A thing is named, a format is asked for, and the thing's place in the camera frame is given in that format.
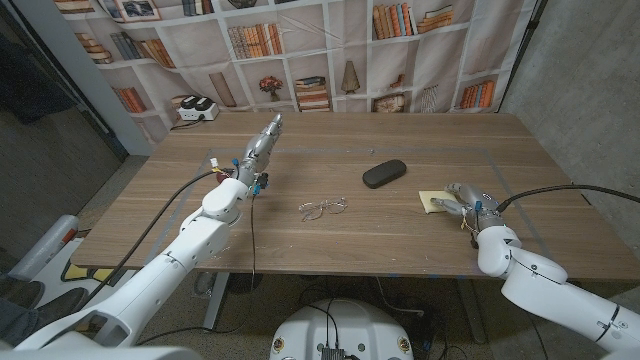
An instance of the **table leg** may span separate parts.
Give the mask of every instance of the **table leg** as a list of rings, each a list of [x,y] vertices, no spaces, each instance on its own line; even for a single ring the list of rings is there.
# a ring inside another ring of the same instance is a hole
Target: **table leg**
[[[484,331],[484,324],[480,316],[480,306],[476,298],[476,292],[473,289],[473,283],[469,279],[457,279],[458,294],[462,300],[462,305],[467,313],[467,321],[471,328],[473,340],[478,344],[487,342],[487,334]]]
[[[203,327],[213,329],[220,311],[220,304],[222,297],[227,289],[227,281],[229,280],[229,273],[217,273],[216,280],[211,288],[211,298],[209,298],[209,307],[207,307],[207,313],[204,316]]]

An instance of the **vase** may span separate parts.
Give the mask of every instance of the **vase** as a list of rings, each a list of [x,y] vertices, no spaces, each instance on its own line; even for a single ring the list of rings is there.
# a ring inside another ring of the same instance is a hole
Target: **vase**
[[[258,0],[229,0],[229,3],[236,9],[246,9],[253,7]]]
[[[342,91],[346,92],[347,94],[355,94],[356,90],[358,89],[360,89],[360,83],[358,82],[356,69],[353,67],[353,61],[347,61],[347,65],[344,68]]]

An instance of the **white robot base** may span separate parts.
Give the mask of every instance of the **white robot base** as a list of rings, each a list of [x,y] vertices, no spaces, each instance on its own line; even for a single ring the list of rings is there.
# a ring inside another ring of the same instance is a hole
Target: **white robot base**
[[[312,305],[326,311],[329,301]],[[337,338],[331,319],[327,335],[327,314],[305,306],[280,325],[269,359],[413,360],[406,331],[384,311],[362,301],[334,299],[329,313],[338,328]]]

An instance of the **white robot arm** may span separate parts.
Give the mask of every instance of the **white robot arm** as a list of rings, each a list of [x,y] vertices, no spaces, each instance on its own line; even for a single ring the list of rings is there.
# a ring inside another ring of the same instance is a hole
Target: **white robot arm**
[[[204,197],[202,207],[182,223],[178,237],[124,286],[103,302],[42,328],[15,350],[135,345],[142,329],[184,277],[198,262],[225,247],[230,226],[241,216],[237,202],[247,199],[269,163],[281,128],[278,114],[249,142],[236,173]],[[87,323],[101,326],[93,339],[75,332],[78,325]]]
[[[451,184],[445,190],[463,204],[442,199],[431,199],[432,203],[476,223],[480,270],[506,280],[502,294],[507,299],[584,335],[609,352],[640,348],[638,314],[567,283],[567,272],[560,265],[523,250],[516,233],[496,212],[498,202],[490,195],[465,184]]]

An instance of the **bookshelf backdrop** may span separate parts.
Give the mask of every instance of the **bookshelf backdrop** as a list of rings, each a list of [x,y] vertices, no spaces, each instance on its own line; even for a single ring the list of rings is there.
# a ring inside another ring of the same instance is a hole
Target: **bookshelf backdrop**
[[[254,1],[55,0],[151,144],[189,94],[235,112],[494,112],[535,5]]]

